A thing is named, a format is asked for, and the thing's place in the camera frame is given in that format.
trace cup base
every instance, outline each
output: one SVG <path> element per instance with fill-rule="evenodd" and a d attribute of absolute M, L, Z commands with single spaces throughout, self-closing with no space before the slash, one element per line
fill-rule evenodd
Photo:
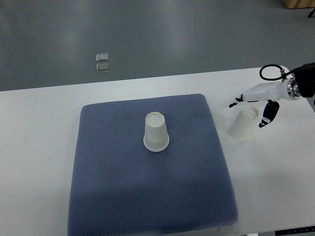
<path fill-rule="evenodd" d="M 168 146 L 168 144 L 169 144 L 169 136 L 168 136 L 168 134 L 167 134 L 167 142 L 166 142 L 166 144 L 165 144 L 163 147 L 159 148 L 159 149 L 155 149 L 155 148 L 151 148 L 151 147 L 147 146 L 144 137 L 143 137 L 143 143 L 144 143 L 144 146 L 145 146 L 145 147 L 147 148 L 147 150 L 149 150 L 149 151 L 153 151 L 153 152 L 163 151 L 164 149 L 167 148 L 167 146 Z"/>
<path fill-rule="evenodd" d="M 247 141 L 249 139 L 252 138 L 253 134 L 251 134 L 249 137 L 243 137 L 243 138 L 240 138 L 240 137 L 237 137 L 236 135 L 233 134 L 233 132 L 231 132 L 231 125 L 228 127 L 228 132 L 230 133 L 230 135 L 234 138 L 234 139 L 237 139 L 239 141 Z"/>

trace gray floor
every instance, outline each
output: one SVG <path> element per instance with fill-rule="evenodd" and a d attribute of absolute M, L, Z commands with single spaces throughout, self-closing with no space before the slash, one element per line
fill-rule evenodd
<path fill-rule="evenodd" d="M 294 69 L 315 61 L 310 12 L 280 0 L 0 0 L 0 91 L 269 63 Z M 101 52 L 110 68 L 96 73 Z"/>

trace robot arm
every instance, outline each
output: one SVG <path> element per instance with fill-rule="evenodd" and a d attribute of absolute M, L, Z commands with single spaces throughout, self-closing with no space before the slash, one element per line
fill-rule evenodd
<path fill-rule="evenodd" d="M 262 76 L 262 70 L 268 66 L 276 66 L 280 68 L 282 75 L 275 79 L 264 78 Z M 287 75 L 291 73 L 294 73 L 295 78 L 287 78 Z M 278 65 L 266 65 L 261 68 L 259 74 L 264 80 L 274 81 L 282 79 L 282 81 L 259 84 L 244 92 L 239 97 L 236 97 L 235 101 L 231 103 L 229 107 L 231 108 L 243 101 L 268 101 L 263 112 L 263 118 L 259 124 L 260 128 L 266 126 L 274 120 L 280 107 L 277 101 L 281 98 L 286 100 L 298 100 L 301 96 L 313 97 L 315 94 L 315 62 L 305 64 L 286 74 Z"/>

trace upside-down cup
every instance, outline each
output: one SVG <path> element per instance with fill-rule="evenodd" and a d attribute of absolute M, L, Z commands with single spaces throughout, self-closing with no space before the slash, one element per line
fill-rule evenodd
<path fill-rule="evenodd" d="M 144 146 L 154 152 L 163 151 L 169 144 L 165 118 L 160 112 L 147 114 L 144 129 Z"/>
<path fill-rule="evenodd" d="M 229 126 L 230 135 L 237 140 L 246 141 L 252 137 L 259 111 L 253 106 L 244 106 Z"/>

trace metal connector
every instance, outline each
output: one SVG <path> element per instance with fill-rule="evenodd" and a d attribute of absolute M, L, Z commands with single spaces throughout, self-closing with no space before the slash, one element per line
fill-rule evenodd
<path fill-rule="evenodd" d="M 96 61 L 108 61 L 108 53 L 97 54 Z"/>
<path fill-rule="evenodd" d="M 96 65 L 97 72 L 104 72 L 109 70 L 109 63 L 98 63 Z"/>

